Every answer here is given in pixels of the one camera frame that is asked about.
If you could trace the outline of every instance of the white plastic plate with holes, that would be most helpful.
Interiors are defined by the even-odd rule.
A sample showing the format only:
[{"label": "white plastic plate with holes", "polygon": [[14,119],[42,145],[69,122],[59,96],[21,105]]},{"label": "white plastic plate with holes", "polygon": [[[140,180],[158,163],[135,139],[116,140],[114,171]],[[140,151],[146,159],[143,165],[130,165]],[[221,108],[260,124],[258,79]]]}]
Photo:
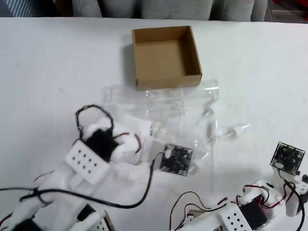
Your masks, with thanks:
[{"label": "white plastic plate with holes", "polygon": [[65,161],[90,184],[96,185],[110,166],[83,142],[77,141]]}]

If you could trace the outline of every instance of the white table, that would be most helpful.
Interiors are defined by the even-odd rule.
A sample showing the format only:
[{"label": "white table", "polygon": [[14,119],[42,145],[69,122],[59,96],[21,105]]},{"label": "white table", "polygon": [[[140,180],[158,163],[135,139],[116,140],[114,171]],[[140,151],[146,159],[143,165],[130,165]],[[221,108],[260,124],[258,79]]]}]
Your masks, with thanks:
[{"label": "white table", "polygon": [[[219,143],[217,194],[234,196],[245,183],[271,173],[278,141],[308,150],[308,26],[87,18],[0,19],[0,186],[31,185],[53,169],[77,137],[74,112],[102,102],[102,88],[133,79],[131,29],[192,25],[204,79],[217,79],[221,127],[251,123],[246,135]],[[308,172],[308,157],[301,167]],[[103,188],[101,198],[129,204],[144,185]],[[176,199],[152,187],[144,205],[108,208],[116,230],[167,230]],[[0,217],[22,192],[0,193]],[[182,207],[177,209],[179,219]],[[296,230],[300,216],[277,230]],[[308,221],[302,230],[308,229]]]}]

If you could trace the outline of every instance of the plastic packaging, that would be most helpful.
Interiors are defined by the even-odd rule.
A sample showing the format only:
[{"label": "plastic packaging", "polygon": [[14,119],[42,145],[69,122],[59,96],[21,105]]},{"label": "plastic packaging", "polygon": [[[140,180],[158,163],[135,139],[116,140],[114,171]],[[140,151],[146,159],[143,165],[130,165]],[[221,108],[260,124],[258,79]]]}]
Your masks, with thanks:
[{"label": "plastic packaging", "polygon": [[217,80],[203,81],[198,87],[175,89],[136,90],[123,85],[109,86],[103,89],[105,103],[137,104],[166,100],[217,99],[218,96],[219,85]]},{"label": "plastic packaging", "polygon": [[207,124],[214,115],[211,106],[218,98],[219,86],[216,80],[203,81],[198,87],[188,88],[139,91],[124,86],[111,86],[103,91],[103,104],[107,109],[117,108],[120,113],[153,123],[153,137],[162,145],[149,151],[152,158],[164,150],[166,143],[193,150],[186,177],[161,171],[154,174],[154,182],[155,178],[160,178],[157,179],[159,184],[165,182],[165,187],[174,187],[178,192],[186,187],[197,191],[206,188],[204,192],[212,188],[213,159]]}]

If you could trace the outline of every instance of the cable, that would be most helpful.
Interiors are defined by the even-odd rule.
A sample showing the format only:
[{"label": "cable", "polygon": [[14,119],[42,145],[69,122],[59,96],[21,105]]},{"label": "cable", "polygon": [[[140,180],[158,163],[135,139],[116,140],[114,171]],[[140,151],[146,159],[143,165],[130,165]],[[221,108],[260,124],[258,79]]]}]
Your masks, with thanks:
[{"label": "cable", "polygon": [[[117,136],[114,136],[113,139],[115,140],[115,139],[117,139],[121,136],[124,136],[124,135],[129,135],[129,132],[122,132],[122,133],[118,134]],[[135,136],[135,138],[137,139],[137,142],[138,142],[138,149],[135,152],[135,154],[136,154],[141,150],[142,143],[141,143],[140,137],[137,134],[134,134],[134,136]]]},{"label": "cable", "polygon": [[152,161],[152,163],[151,163],[149,181],[148,181],[148,185],[146,187],[146,190],[145,190],[145,193],[144,193],[143,197],[141,198],[140,201],[138,201],[137,203],[134,203],[132,205],[120,205],[120,204],[108,202],[108,201],[105,201],[105,200],[101,200],[101,199],[98,199],[98,198],[93,198],[93,197],[90,197],[90,196],[79,194],[77,192],[71,192],[71,191],[62,190],[62,189],[38,190],[38,188],[18,188],[18,187],[15,187],[15,188],[3,188],[3,189],[0,189],[0,191],[8,191],[8,190],[28,190],[28,191],[33,191],[31,194],[25,195],[25,196],[21,197],[19,199],[20,202],[22,202],[23,200],[29,199],[29,198],[33,198],[33,197],[40,198],[40,196],[42,194],[45,194],[45,193],[51,193],[51,192],[54,193],[55,192],[55,193],[68,194],[68,195],[79,197],[79,198],[82,198],[82,199],[85,199],[85,200],[88,200],[88,201],[92,201],[92,202],[95,202],[95,203],[98,203],[98,204],[107,205],[107,206],[116,207],[116,208],[123,208],[123,209],[136,208],[136,207],[138,207],[139,205],[141,205],[144,202],[145,198],[148,195],[148,192],[150,190],[150,186],[151,186],[151,183],[152,183],[152,177],[153,177],[155,160],[156,160],[156,158],[157,158],[157,156],[159,154],[161,154],[161,153],[158,153],[156,155],[156,157],[154,158],[154,160]]},{"label": "cable", "polygon": [[[224,206],[226,206],[226,204],[224,204],[223,206],[221,206],[221,207],[219,207],[219,208],[216,208],[216,209],[212,209],[212,210],[211,210],[211,208],[208,208],[208,207],[206,207],[206,206],[203,204],[203,202],[202,202],[200,196],[199,196],[196,192],[194,192],[194,191],[187,191],[187,192],[184,192],[184,193],[182,193],[182,194],[179,196],[179,198],[176,200],[176,202],[174,203],[174,205],[173,205],[173,207],[172,207],[172,209],[171,209],[171,212],[170,212],[170,215],[169,215],[169,230],[171,230],[171,228],[172,228],[172,213],[173,213],[173,210],[174,210],[175,206],[176,206],[177,203],[179,202],[180,198],[181,198],[183,195],[188,194],[188,193],[193,193],[193,194],[195,194],[195,195],[198,197],[198,199],[199,199],[201,205],[202,205],[205,209],[208,209],[208,210],[206,210],[207,212],[216,211],[216,210],[218,210],[218,209],[223,208]],[[227,197],[223,198],[222,200],[220,200],[220,201],[217,203],[217,205],[220,205],[222,202],[226,201],[227,199],[228,199]]]},{"label": "cable", "polygon": [[260,189],[265,190],[268,193],[268,196],[267,196],[265,201],[262,201],[262,204],[266,203],[269,200],[269,198],[270,198],[269,197],[270,196],[270,191],[267,188],[265,188],[264,186],[246,184],[246,185],[243,186],[243,192],[245,192],[245,188],[260,188]]},{"label": "cable", "polygon": [[7,219],[9,219],[12,215],[13,215],[13,213],[10,213],[10,214],[6,215],[6,216],[0,221],[0,228],[1,228],[1,225],[2,225]]},{"label": "cable", "polygon": [[110,134],[110,136],[112,136],[112,131],[114,130],[115,124],[114,124],[114,119],[112,118],[110,113],[107,112],[105,109],[103,109],[102,107],[100,107],[98,105],[90,104],[90,105],[83,106],[82,108],[80,108],[78,111],[75,112],[76,126],[77,126],[77,129],[79,131],[80,139],[82,140],[82,137],[83,137],[83,126],[79,122],[79,115],[80,115],[81,112],[83,112],[83,111],[85,111],[89,108],[97,108],[97,109],[101,110],[110,119],[111,126],[110,126],[109,129],[107,129],[106,132],[108,132]]},{"label": "cable", "polygon": [[218,208],[215,208],[215,209],[211,209],[211,210],[202,209],[201,207],[199,207],[198,205],[193,204],[193,203],[187,204],[187,205],[185,206],[185,208],[184,208],[184,217],[185,217],[185,218],[184,218],[184,221],[182,221],[181,224],[180,224],[178,227],[176,227],[174,231],[180,229],[180,228],[186,223],[186,221],[187,221],[187,216],[188,216],[188,215],[187,215],[186,209],[187,209],[187,207],[190,206],[190,205],[196,206],[197,208],[199,208],[199,209],[200,209],[201,211],[203,211],[203,212],[214,212],[214,211],[216,211],[216,210],[219,210],[219,209],[225,207],[225,206],[227,205],[227,203],[225,203],[225,204],[222,205],[221,207],[218,207]]},{"label": "cable", "polygon": [[173,207],[172,207],[172,209],[171,209],[170,216],[169,216],[169,230],[171,230],[171,226],[172,226],[172,225],[171,225],[171,224],[172,224],[172,213],[173,213],[173,210],[174,210],[175,206],[176,206],[177,203],[179,202],[180,198],[181,198],[183,195],[188,194],[188,193],[193,193],[193,194],[195,194],[195,195],[198,197],[200,203],[202,204],[202,206],[203,206],[204,208],[206,208],[206,209],[211,209],[211,208],[206,207],[206,206],[203,204],[203,202],[202,202],[200,196],[199,196],[196,192],[194,192],[194,191],[187,191],[187,192],[184,192],[184,193],[182,193],[182,194],[179,196],[179,198],[178,198],[177,201],[174,203],[174,205],[173,205]]},{"label": "cable", "polygon": [[281,174],[280,174],[280,169],[277,169],[277,170],[278,170],[278,174],[279,174],[280,178],[283,179],[284,183],[285,183],[285,184],[291,189],[291,191],[298,197],[299,206],[300,206],[300,208],[301,208],[301,210],[302,210],[302,219],[301,219],[300,224],[299,224],[299,226],[298,226],[298,228],[297,228],[296,231],[300,231],[300,230],[302,229],[303,224],[304,224],[304,221],[305,221],[305,207],[304,207],[304,203],[303,203],[303,201],[302,201],[302,198],[300,197],[300,195],[299,195],[298,192],[296,191],[295,187],[293,187],[293,186],[291,185],[290,182],[288,182],[285,178],[283,178],[283,177],[281,176]]},{"label": "cable", "polygon": [[41,175],[39,175],[38,177],[36,177],[35,178],[35,180],[33,181],[33,183],[35,183],[38,179],[40,179],[41,177],[44,177],[44,176],[46,176],[46,175],[49,175],[49,174],[51,174],[51,173],[53,173],[54,172],[54,170],[53,171],[50,171],[50,172],[47,172],[47,173],[44,173],[44,174],[41,174]]}]

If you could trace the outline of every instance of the open cardboard box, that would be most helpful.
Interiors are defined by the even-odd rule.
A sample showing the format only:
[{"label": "open cardboard box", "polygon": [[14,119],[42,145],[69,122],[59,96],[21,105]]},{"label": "open cardboard box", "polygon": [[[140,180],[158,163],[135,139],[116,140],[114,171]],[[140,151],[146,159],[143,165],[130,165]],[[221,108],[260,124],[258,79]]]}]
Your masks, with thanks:
[{"label": "open cardboard box", "polygon": [[190,26],[132,31],[137,88],[199,85],[202,71]]}]

